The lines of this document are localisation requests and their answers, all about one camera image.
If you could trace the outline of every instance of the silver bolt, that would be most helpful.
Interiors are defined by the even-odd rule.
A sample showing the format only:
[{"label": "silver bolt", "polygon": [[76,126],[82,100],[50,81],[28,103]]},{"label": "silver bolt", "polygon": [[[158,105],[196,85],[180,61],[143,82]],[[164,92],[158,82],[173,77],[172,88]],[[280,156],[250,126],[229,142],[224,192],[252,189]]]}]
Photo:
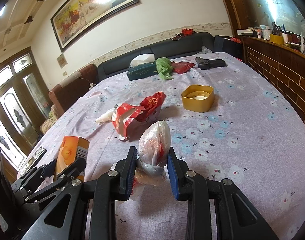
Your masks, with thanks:
[{"label": "silver bolt", "polygon": [[71,183],[73,186],[79,186],[81,184],[81,180],[80,179],[75,179],[72,181]]},{"label": "silver bolt", "polygon": [[226,186],[230,186],[230,185],[232,184],[232,181],[231,181],[231,179],[224,179],[224,180],[222,181],[222,183],[223,183],[224,185],[226,185]]},{"label": "silver bolt", "polygon": [[112,171],[108,172],[108,176],[110,176],[110,177],[115,177],[117,175],[118,175],[118,171],[112,170]]},{"label": "silver bolt", "polygon": [[194,177],[194,176],[196,175],[196,173],[195,173],[194,171],[187,171],[187,172],[186,172],[186,175],[187,175],[188,177]]}]

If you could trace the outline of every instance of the black leather sofa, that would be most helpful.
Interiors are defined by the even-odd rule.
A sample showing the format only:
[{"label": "black leather sofa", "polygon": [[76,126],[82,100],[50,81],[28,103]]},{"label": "black leather sofa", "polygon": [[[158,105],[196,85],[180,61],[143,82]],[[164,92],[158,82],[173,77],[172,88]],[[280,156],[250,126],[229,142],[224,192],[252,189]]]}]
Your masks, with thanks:
[{"label": "black leather sofa", "polygon": [[154,53],[155,58],[168,57],[169,59],[195,55],[201,52],[201,47],[206,46],[214,51],[214,37],[207,32],[194,33],[190,36],[182,37],[178,41],[167,39],[151,45],[132,50],[118,57],[102,62],[98,70],[99,82],[127,71],[132,59],[140,54]]}]

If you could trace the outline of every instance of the green towel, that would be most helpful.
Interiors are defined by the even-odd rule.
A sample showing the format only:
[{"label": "green towel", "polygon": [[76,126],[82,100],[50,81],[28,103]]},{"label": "green towel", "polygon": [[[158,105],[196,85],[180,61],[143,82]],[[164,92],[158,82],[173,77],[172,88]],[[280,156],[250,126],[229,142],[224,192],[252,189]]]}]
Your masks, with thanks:
[{"label": "green towel", "polygon": [[173,67],[171,65],[171,61],[169,58],[166,58],[166,57],[158,58],[156,60],[156,67],[157,67],[159,76],[162,80],[173,79],[173,77],[170,75]]}]

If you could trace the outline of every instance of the brown armchair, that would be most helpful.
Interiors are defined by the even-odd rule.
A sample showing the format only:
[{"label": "brown armchair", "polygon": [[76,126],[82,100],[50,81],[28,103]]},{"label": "brown armchair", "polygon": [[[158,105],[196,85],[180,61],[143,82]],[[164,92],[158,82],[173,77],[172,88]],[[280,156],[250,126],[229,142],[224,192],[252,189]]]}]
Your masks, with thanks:
[{"label": "brown armchair", "polygon": [[97,67],[90,64],[56,85],[49,98],[54,103],[57,114],[62,116],[77,100],[89,91],[90,83],[98,83]]}]

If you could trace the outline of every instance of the recessed light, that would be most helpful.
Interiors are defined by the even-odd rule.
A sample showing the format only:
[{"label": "recessed light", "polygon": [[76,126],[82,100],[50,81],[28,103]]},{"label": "recessed light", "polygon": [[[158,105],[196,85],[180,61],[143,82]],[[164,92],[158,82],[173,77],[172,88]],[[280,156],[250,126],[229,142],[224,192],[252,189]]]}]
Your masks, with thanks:
[{"label": "recessed light", "polygon": [[6,5],[1,9],[0,16],[2,16],[2,14],[4,13],[5,7],[6,7]]}]

